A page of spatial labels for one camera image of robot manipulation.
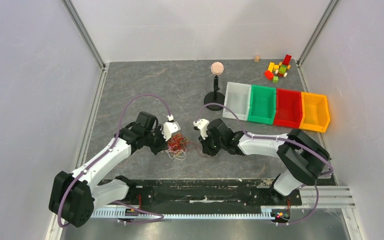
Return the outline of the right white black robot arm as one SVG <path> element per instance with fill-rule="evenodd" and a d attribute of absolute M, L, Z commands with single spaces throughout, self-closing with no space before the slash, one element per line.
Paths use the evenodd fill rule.
<path fill-rule="evenodd" d="M 200 133 L 203 153 L 209 156 L 224 150 L 231 155 L 280 159 L 286 170 L 275 178 L 268 191 L 269 199 L 275 204 L 282 204 L 301 186 L 314 185 L 323 175 L 323 169 L 331 166 L 327 150 L 300 129 L 279 135 L 234 132 L 220 118 L 199 119 L 193 125 Z"/>

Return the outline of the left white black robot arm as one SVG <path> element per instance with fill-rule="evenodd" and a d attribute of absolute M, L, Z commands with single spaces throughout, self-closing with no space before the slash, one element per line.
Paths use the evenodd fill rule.
<path fill-rule="evenodd" d="M 168 149 L 169 139 L 181 128 L 169 115 L 160 124 L 158 118 L 141 111 L 136 120 L 114 134 L 110 142 L 88 162 L 71 172 L 59 172 L 52 185 L 48 209 L 57 215 L 59 225 L 66 221 L 75 227 L 83 226 L 93 212 L 107 204 L 121 200 L 132 204 L 137 191 L 128 180 L 113 179 L 101 184 L 101 180 L 119 163 L 143 147 L 153 154 Z"/>

